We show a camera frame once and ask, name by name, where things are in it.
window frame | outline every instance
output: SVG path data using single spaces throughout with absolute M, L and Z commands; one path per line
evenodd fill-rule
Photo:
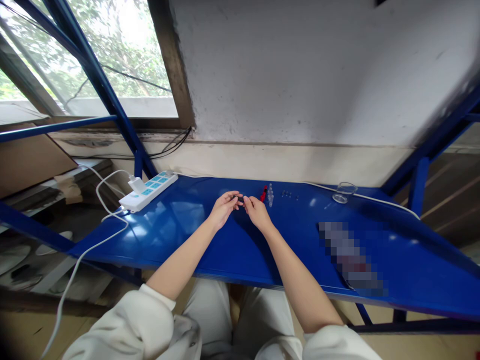
M 190 126 L 195 126 L 195 115 L 188 89 L 184 62 L 178 44 L 178 36 L 175 33 L 172 13 L 170 11 L 169 0 L 147 0 L 147 4 L 153 21 L 157 41 L 160 46 L 178 117 L 129 116 L 128 119 L 136 130 L 142 130 L 144 132 L 161 132 L 163 130 L 171 132 L 172 130 L 184 130 Z M 5 21 L 1 18 L 0 22 L 2 22 L 2 25 L 6 25 Z M 1 33 L 0 45 L 0 69 L 40 113 L 48 116 L 46 119 L 23 121 L 16 124 L 28 122 L 41 126 L 92 118 L 92 116 L 70 116 L 63 113 L 52 96 L 37 80 L 35 75 L 29 70 L 24 61 L 10 46 Z M 14 124 L 0 125 L 0 132 L 2 131 L 2 128 L 11 125 Z M 113 121 L 64 131 L 76 133 L 90 131 L 106 131 L 109 133 L 119 132 Z

white cable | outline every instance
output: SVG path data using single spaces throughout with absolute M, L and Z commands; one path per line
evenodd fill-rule
M 105 205 L 102 197 L 100 196 L 100 192 L 99 192 L 99 188 L 100 188 L 100 185 L 102 185 L 103 183 L 106 182 L 106 180 L 111 177 L 112 175 L 116 174 L 116 173 L 119 173 L 119 172 L 125 172 L 127 173 L 129 176 L 131 176 L 131 174 L 126 171 L 126 170 L 123 170 L 123 169 L 120 169 L 120 170 L 117 170 L 117 171 L 114 171 L 112 172 L 110 175 L 108 175 L 107 177 L 105 177 L 104 179 L 102 179 L 100 181 L 100 183 L 96 186 L 96 195 L 98 196 L 98 199 L 100 200 L 101 204 L 103 205 L 103 207 L 105 208 L 105 211 L 109 214 L 109 216 L 113 216 L 117 219 L 119 219 L 120 221 L 124 222 L 125 223 L 125 226 L 117 231 L 116 233 L 114 233 L 112 236 L 109 236 L 107 237 L 105 240 L 102 240 L 100 241 L 99 243 L 93 245 L 92 247 L 90 247 L 89 249 L 85 250 L 85 252 L 83 252 L 83 254 L 80 255 L 80 257 L 78 258 L 78 260 L 76 261 L 76 264 L 75 264 L 75 267 L 73 268 L 73 272 L 71 273 L 71 276 L 70 276 L 70 280 L 68 280 L 68 283 L 65 287 L 65 290 L 63 291 L 63 294 L 60 298 L 60 302 L 58 303 L 58 308 L 56 310 L 56 321 L 55 321 L 55 327 L 53 328 L 53 332 L 51 333 L 51 336 L 50 336 L 50 340 L 48 340 L 48 344 L 46 345 L 45 347 L 45 350 L 43 351 L 40 359 L 43 359 L 45 357 L 45 355 L 49 352 L 50 350 L 50 347 L 52 346 L 54 340 L 55 340 L 55 337 L 57 336 L 57 333 L 59 331 L 59 327 L 60 327 L 60 322 L 62 321 L 62 307 L 64 305 L 64 302 L 65 302 L 65 298 L 67 296 L 67 292 L 69 291 L 70 289 L 70 285 L 72 284 L 73 280 L 74 280 L 74 277 L 77 273 L 77 270 L 79 268 L 79 265 L 80 265 L 80 262 L 82 261 L 82 259 L 84 258 L 84 256 L 90 251 L 90 250 L 93 250 L 95 249 L 96 247 L 100 246 L 101 244 L 105 243 L 106 241 L 110 240 L 111 238 L 117 236 L 118 234 L 120 234 L 122 231 L 124 231 L 125 229 L 127 229 L 129 227 L 129 222 L 125 219 L 122 219 L 121 217 L 119 217 L 117 214 L 119 211 L 117 212 L 111 212 L 107 206 Z
M 189 177 L 189 178 L 215 178 L 215 176 L 208 176 L 208 175 L 200 175 L 200 176 L 196 176 L 196 175 L 185 175 L 185 174 L 182 174 L 182 173 L 180 173 L 180 172 L 175 172 L 175 174 L 177 174 L 177 175 L 183 175 L 183 176 L 186 176 L 186 177 Z M 322 188 L 322 189 L 325 189 L 325 190 L 330 190 L 330 191 L 333 191 L 333 192 L 335 191 L 334 188 L 326 187 L 326 186 L 322 186 L 322 185 L 318 185 L 318 184 L 315 184 L 315 183 L 312 183 L 312 182 L 301 181 L 300 183 L 301 183 L 301 184 L 308 184 L 308 185 L 316 186 L 316 187 L 318 187 L 318 188 Z M 368 199 L 368 200 L 372 200 L 372 201 L 375 201 L 375 202 L 378 202 L 378 203 L 382 203 L 382 204 L 391 205 L 391 206 L 393 206 L 393 207 L 396 207 L 396 208 L 405 210 L 406 212 L 409 212 L 409 213 L 412 214 L 414 217 L 416 217 L 418 220 L 420 220 L 420 217 L 419 217 L 415 212 L 413 212 L 413 211 L 410 210 L 409 208 L 403 207 L 403 206 L 398 205 L 398 204 L 396 204 L 396 203 L 394 203 L 394 202 L 384 201 L 384 200 L 380 200 L 380 199 L 377 199 L 377 198 L 374 198 L 374 197 L 369 197 L 369 196 L 365 196 L 365 195 L 360 195 L 360 194 L 357 194 L 357 193 L 354 193 L 353 196 L 356 196 L 356 197 L 359 197 L 359 198 Z
M 316 186 L 316 187 L 319 187 L 319 188 L 322 188 L 322 189 L 326 189 L 326 190 L 330 190 L 330 191 L 335 191 L 335 189 L 331 188 L 331 187 L 326 187 L 326 186 L 322 186 L 322 185 L 318 185 L 318 184 L 315 184 L 315 183 L 312 183 L 312 182 L 305 182 L 305 181 L 302 181 L 301 182 L 302 184 L 308 184 L 308 185 L 313 185 L 313 186 Z M 409 212 L 410 214 L 412 214 L 414 217 L 416 217 L 418 220 L 420 220 L 420 217 L 414 213 L 412 210 L 410 210 L 409 208 L 406 208 L 406 207 L 403 207 L 402 205 L 398 205 L 394 202 L 389 202 L 389 201 L 383 201 L 383 200 L 380 200 L 380 199 L 377 199 L 377 198 L 374 198 L 374 197 L 369 197 L 369 196 L 365 196 L 365 195 L 360 195 L 360 194 L 357 194 L 357 193 L 354 193 L 353 196 L 356 196 L 356 197 L 359 197 L 359 198 L 364 198 L 364 199 L 368 199 L 368 200 L 372 200 L 372 201 L 376 201 L 378 203 L 382 203 L 382 204 L 387 204 L 387 205 L 391 205 L 393 207 L 396 207 L 396 208 L 400 208 L 402 210 L 405 210 L 406 212 Z
M 106 219 L 108 219 L 109 217 L 113 216 L 113 215 L 117 215 L 117 214 L 120 214 L 120 213 L 123 213 L 125 211 L 125 208 L 123 206 L 120 206 L 120 210 L 118 210 L 117 212 L 112 212 L 112 213 L 109 213 L 107 216 L 105 216 L 100 222 L 103 223 Z
M 87 169 L 90 169 L 91 171 L 93 171 L 93 173 L 95 175 L 97 175 L 100 180 L 103 180 L 104 178 L 97 172 L 97 170 L 95 170 L 93 167 L 90 167 L 88 165 L 83 165 L 83 164 L 77 164 L 79 168 L 87 168 Z M 125 196 L 124 192 L 123 191 L 120 191 L 118 189 L 116 189 L 115 187 L 113 187 L 112 185 L 110 185 L 108 182 L 105 182 L 105 184 L 113 191 L 116 191 L 117 193 L 120 193 L 122 196 Z

white pants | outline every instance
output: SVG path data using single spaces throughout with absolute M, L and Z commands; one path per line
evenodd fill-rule
M 198 278 L 183 315 L 200 326 L 202 358 L 233 352 L 254 359 L 270 339 L 295 336 L 289 303 L 285 292 L 280 290 L 247 288 L 232 334 L 227 284 Z

hand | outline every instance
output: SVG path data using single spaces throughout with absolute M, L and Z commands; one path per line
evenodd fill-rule
M 239 201 L 241 197 L 243 195 L 238 191 L 227 191 L 215 201 L 206 220 L 213 226 L 214 231 L 220 230 L 225 225 L 233 210 L 238 210 L 239 206 L 243 206 L 244 203 Z
M 246 213 L 258 230 L 263 233 L 269 228 L 274 227 L 272 220 L 270 220 L 269 213 L 267 212 L 267 208 L 263 202 L 258 200 L 255 196 L 244 196 L 243 201 L 245 202 Z

power strip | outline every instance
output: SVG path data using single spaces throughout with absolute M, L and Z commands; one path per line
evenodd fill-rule
M 166 188 L 177 181 L 179 176 L 172 171 L 162 171 L 145 183 L 146 190 L 137 194 L 132 191 L 127 196 L 120 199 L 120 204 L 131 213 L 142 210 L 145 206 L 160 195 Z

